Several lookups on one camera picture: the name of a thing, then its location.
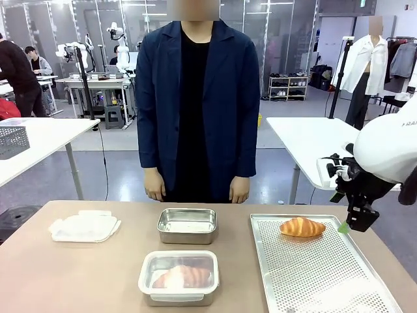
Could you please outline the person's right hand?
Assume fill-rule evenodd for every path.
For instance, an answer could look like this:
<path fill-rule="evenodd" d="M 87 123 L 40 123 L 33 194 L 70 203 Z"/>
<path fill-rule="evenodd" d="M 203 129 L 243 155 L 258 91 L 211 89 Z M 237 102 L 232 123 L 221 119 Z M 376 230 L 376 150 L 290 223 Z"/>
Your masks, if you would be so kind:
<path fill-rule="evenodd" d="M 146 195 L 156 201 L 163 201 L 165 184 L 157 168 L 144 169 L 144 188 Z"/>

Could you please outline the person's left hand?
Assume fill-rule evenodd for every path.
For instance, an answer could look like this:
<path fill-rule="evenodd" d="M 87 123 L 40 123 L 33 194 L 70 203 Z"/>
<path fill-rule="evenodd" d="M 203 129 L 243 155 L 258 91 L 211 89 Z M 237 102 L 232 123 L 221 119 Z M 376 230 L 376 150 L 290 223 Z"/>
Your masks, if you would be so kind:
<path fill-rule="evenodd" d="M 235 176 L 230 184 L 229 200 L 231 203 L 244 203 L 250 193 L 250 179 L 248 177 Z"/>

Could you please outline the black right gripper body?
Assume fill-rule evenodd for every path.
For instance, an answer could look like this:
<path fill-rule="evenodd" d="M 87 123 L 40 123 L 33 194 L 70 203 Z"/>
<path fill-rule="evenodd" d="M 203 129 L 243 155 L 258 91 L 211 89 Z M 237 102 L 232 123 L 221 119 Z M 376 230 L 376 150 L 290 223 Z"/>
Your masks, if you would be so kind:
<path fill-rule="evenodd" d="M 349 204 L 361 207 L 368 203 L 362 192 L 362 174 L 364 171 L 354 157 L 341 158 L 337 153 L 328 157 L 327 172 L 330 178 L 336 177 L 336 191 L 344 192 Z"/>

